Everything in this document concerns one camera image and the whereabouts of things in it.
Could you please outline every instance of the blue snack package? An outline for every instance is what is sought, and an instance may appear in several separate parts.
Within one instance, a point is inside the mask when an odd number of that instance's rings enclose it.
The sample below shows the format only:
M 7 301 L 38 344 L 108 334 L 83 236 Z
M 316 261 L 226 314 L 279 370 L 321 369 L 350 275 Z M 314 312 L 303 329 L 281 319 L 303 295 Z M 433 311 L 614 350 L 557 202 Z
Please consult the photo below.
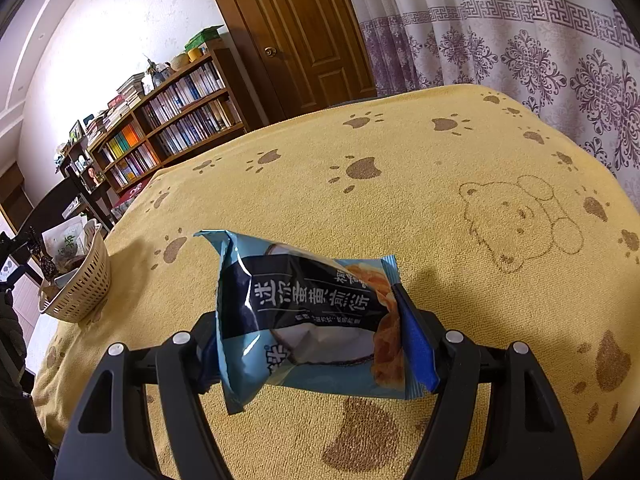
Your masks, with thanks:
M 241 412 L 264 384 L 422 396 L 402 351 L 393 256 L 332 260 L 226 230 L 194 236 L 204 236 L 220 254 L 212 355 L 230 414 Z

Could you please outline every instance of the curtain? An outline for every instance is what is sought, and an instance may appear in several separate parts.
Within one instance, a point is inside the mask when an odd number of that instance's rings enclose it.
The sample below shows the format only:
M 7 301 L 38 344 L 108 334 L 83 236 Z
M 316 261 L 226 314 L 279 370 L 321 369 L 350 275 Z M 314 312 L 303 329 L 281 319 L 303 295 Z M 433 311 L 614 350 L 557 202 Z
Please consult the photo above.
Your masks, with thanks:
M 640 210 L 640 46 L 611 0 L 352 0 L 378 95 L 476 83 L 591 153 Z

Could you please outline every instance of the bed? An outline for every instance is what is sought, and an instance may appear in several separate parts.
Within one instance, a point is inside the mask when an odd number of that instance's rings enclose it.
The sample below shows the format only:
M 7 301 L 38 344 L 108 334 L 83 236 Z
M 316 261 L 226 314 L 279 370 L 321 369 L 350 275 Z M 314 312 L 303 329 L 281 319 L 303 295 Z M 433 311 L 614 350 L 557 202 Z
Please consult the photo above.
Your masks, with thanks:
M 326 256 L 395 254 L 419 308 L 476 342 L 526 341 L 569 421 L 585 478 L 640 401 L 640 217 L 612 174 L 521 103 L 476 85 L 331 108 L 162 170 L 106 240 L 103 308 L 60 322 L 33 398 L 62 440 L 110 343 L 154 346 L 215 303 L 226 228 Z M 474 471 L 488 390 L 463 462 Z M 158 393 L 147 402 L 162 470 L 176 476 Z M 401 478 L 434 397 L 383 400 L 265 386 L 228 416 L 202 397 L 237 479 Z

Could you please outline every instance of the wicker basket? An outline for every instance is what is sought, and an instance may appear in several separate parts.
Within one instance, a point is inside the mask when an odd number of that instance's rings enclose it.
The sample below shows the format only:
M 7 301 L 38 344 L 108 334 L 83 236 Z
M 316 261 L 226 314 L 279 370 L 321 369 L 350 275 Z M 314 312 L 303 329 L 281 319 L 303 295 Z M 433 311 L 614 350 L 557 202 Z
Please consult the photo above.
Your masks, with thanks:
M 94 239 L 78 272 L 50 303 L 41 305 L 41 314 L 49 314 L 62 321 L 77 323 L 106 298 L 111 285 L 109 253 L 96 224 Z

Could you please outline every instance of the door panel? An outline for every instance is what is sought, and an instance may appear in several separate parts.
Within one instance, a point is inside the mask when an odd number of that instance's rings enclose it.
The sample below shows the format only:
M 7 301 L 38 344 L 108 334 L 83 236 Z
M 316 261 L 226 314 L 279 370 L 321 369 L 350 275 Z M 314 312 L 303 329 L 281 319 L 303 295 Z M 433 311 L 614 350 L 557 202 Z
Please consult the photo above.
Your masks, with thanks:
M 375 96 L 350 0 L 235 3 L 286 117 Z

